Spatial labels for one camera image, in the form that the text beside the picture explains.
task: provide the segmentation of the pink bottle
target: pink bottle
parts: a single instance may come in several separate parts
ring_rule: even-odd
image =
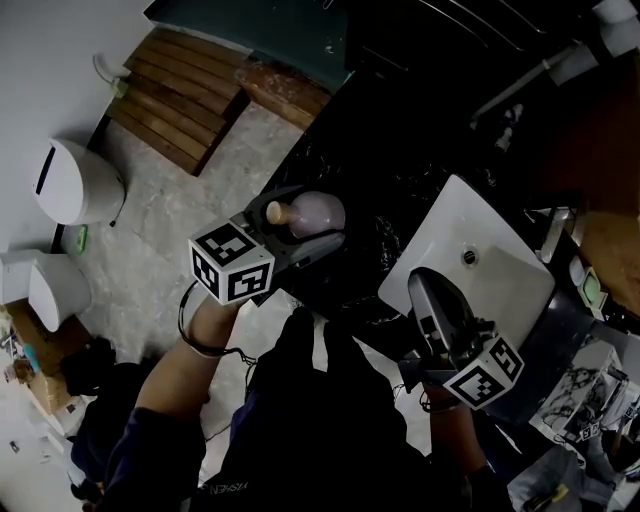
[[[269,224],[288,224],[296,238],[317,235],[330,229],[344,229],[344,206],[336,196],[304,192],[289,204],[273,201],[267,206]]]

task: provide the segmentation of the white sink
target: white sink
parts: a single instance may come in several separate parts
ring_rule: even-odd
[[[411,310],[407,282],[417,267],[447,277],[475,316],[496,322],[515,348],[531,331],[555,285],[518,234],[458,176],[448,179],[378,290],[384,302],[405,316]]]

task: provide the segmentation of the marble floor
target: marble floor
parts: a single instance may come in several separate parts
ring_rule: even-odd
[[[119,170],[127,199],[115,227],[89,226],[85,251],[75,252],[77,228],[63,236],[65,251],[91,285],[92,304],[80,315],[96,336],[116,347],[119,361],[139,361],[148,351],[164,352],[178,339],[178,304],[192,282],[187,238],[220,217],[241,211],[255,197],[302,132],[274,114],[251,104],[215,151],[202,174],[188,176],[119,125],[107,128],[100,153]],[[204,292],[191,297],[187,316]],[[292,298],[278,291],[257,308],[246,304],[231,344],[258,357],[271,348],[293,308]],[[326,368],[322,322],[316,327],[314,365]],[[392,385],[401,382],[396,365],[363,345],[374,367]],[[224,429],[244,399],[246,366],[235,357],[221,362],[204,408],[205,436]],[[408,423],[408,440],[430,451],[428,418],[418,394],[402,393],[397,401]],[[207,444],[202,478],[215,474],[228,446],[228,430]]]

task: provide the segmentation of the black marble countertop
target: black marble countertop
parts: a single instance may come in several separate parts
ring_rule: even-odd
[[[421,104],[415,94],[354,75],[265,187],[267,191],[305,185],[342,200],[347,212],[343,247],[307,268],[282,275],[276,284],[396,361],[413,348],[418,333],[406,317],[379,299],[378,288],[451,173],[465,177],[530,246],[535,243],[522,207],[514,209],[513,197],[507,197],[512,194],[499,191],[491,173],[474,165],[474,148],[465,130],[446,115],[442,102],[424,99]],[[437,107],[428,108],[428,102]],[[519,391],[514,388],[492,407],[492,413],[511,422],[527,421],[535,412],[593,320],[585,314],[575,287],[566,284],[564,260],[568,265],[575,249],[571,243],[562,246],[565,249],[554,257],[563,261],[557,263],[562,276],[556,277],[551,307],[521,348],[525,363],[531,363],[525,365]],[[541,364],[544,371],[537,368]]]

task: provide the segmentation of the sink drain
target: sink drain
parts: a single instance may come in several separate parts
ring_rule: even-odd
[[[462,264],[467,268],[473,268],[478,264],[480,256],[475,247],[465,247],[462,251]]]

